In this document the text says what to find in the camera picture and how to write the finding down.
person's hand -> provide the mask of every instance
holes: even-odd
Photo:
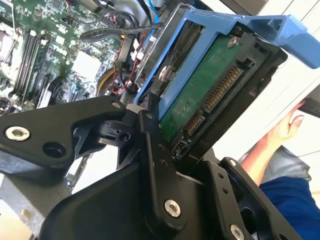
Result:
[[[304,120],[303,115],[296,116],[290,123],[295,111],[300,108],[305,101],[295,106],[277,125],[275,125],[261,140],[268,147],[278,149],[284,142],[297,135],[298,129]]]

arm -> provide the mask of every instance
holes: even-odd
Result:
[[[254,149],[243,160],[242,167],[258,186],[261,184],[268,163],[276,150],[287,140],[293,138],[304,119],[300,115],[290,119],[294,112],[304,102],[294,107],[276,126],[274,126],[254,147]]]

motherboard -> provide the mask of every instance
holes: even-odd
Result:
[[[121,41],[88,43],[80,35],[109,26],[75,0],[0,0],[0,102],[26,111],[93,97]]]

screw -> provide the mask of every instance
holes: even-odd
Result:
[[[234,167],[237,166],[236,162],[233,161],[232,159],[230,159],[230,163],[231,163],[231,165],[234,166]]]
[[[147,118],[149,118],[149,119],[154,119],[154,116],[152,116],[150,113],[147,113],[146,116],[147,116]]]
[[[164,202],[164,209],[171,217],[178,218],[181,215],[180,206],[171,199]]]
[[[16,142],[22,142],[30,137],[30,132],[22,126],[12,126],[5,130],[5,136]]]
[[[117,109],[120,109],[120,108],[121,108],[120,104],[117,103],[117,102],[113,102],[113,103],[112,103],[112,106],[114,106],[114,107],[117,108]]]
[[[238,38],[233,37],[228,42],[228,48],[232,49],[238,43]]]
[[[245,240],[244,233],[241,231],[241,229],[237,225],[231,224],[230,230],[236,240]]]

finger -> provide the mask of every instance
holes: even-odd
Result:
[[[306,103],[306,101],[302,100],[290,112],[293,114],[295,111],[297,111],[299,108],[301,108],[305,103]]]
[[[289,133],[288,133],[289,138],[292,138],[297,135],[298,129],[299,129],[302,121],[304,120],[304,118],[305,118],[305,116],[299,115],[293,119],[292,123],[290,124],[290,128],[289,128]]]
[[[302,100],[301,102],[299,102],[284,118],[289,121],[292,118],[295,111],[297,111],[300,107],[302,107],[305,104],[305,102],[306,102],[305,100]]]

